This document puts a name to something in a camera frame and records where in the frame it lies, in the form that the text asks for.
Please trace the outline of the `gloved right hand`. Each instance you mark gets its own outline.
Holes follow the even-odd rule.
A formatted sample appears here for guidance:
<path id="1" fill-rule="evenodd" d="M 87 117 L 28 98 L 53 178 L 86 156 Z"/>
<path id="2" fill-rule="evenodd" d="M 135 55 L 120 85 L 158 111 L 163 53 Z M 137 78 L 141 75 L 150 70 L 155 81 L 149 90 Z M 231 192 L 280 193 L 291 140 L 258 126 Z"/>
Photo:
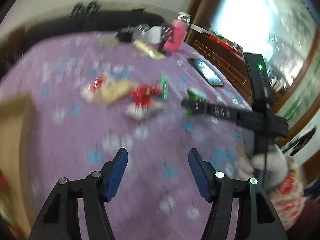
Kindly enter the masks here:
<path id="1" fill-rule="evenodd" d="M 282 184 L 288 175 L 288 161 L 277 145 L 269 146 L 267 154 L 259 153 L 252 157 L 242 154 L 239 157 L 238 179 L 247 181 L 254 177 L 267 190 Z"/>

